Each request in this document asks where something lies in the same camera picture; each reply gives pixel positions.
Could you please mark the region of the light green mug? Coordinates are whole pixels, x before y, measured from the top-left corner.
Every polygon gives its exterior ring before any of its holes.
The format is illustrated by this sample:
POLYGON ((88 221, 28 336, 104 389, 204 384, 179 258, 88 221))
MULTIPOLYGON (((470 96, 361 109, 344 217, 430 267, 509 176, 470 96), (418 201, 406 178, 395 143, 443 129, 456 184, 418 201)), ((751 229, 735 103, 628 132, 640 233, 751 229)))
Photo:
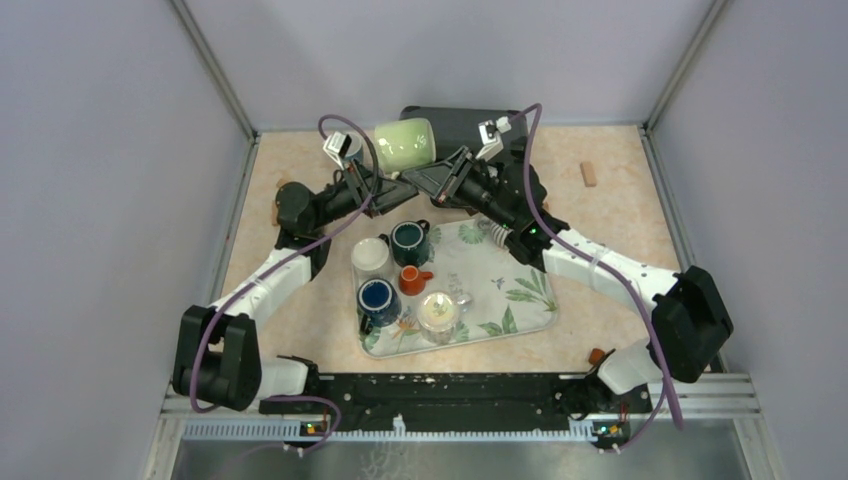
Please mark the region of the light green mug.
POLYGON ((436 159, 434 132, 431 123, 424 118, 377 125, 374 144, 384 174, 425 166, 436 159))

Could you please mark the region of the light blue dotted mug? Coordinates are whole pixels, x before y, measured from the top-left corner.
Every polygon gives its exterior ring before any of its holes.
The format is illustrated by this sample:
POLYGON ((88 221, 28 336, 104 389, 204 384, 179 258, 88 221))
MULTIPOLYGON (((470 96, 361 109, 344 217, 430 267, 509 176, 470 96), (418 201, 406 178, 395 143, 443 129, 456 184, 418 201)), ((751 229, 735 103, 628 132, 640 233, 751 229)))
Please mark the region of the light blue dotted mug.
POLYGON ((361 136, 355 133, 351 133, 350 144, 345 151, 345 155, 343 156, 343 160, 345 162, 357 162, 362 163, 364 161, 364 141, 361 136))

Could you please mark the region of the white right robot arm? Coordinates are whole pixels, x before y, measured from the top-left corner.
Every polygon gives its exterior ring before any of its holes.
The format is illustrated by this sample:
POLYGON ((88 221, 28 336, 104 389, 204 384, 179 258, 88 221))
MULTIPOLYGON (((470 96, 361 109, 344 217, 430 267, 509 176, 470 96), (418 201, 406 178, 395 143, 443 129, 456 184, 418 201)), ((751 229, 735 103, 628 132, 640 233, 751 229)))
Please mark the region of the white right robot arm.
POLYGON ((733 332, 709 272, 654 267, 588 239, 545 210, 547 191, 526 162, 488 167, 461 148, 399 177, 436 204, 469 208, 505 228, 506 248, 520 263, 579 282, 642 318, 647 339, 609 354, 586 385, 600 412, 646 383, 697 382, 733 332))

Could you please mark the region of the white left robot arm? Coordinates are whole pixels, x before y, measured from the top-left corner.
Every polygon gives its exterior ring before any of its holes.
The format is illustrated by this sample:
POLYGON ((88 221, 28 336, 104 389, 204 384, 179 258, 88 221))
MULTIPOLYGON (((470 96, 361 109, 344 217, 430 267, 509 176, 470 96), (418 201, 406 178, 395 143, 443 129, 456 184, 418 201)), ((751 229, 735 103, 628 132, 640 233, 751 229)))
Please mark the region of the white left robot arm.
POLYGON ((197 413, 245 410, 262 385, 258 332, 298 289, 325 267, 332 240, 359 216, 375 217, 417 196, 412 184, 352 163, 315 193, 300 182, 279 186, 279 227, 265 262, 229 294, 182 315, 171 386, 197 413))

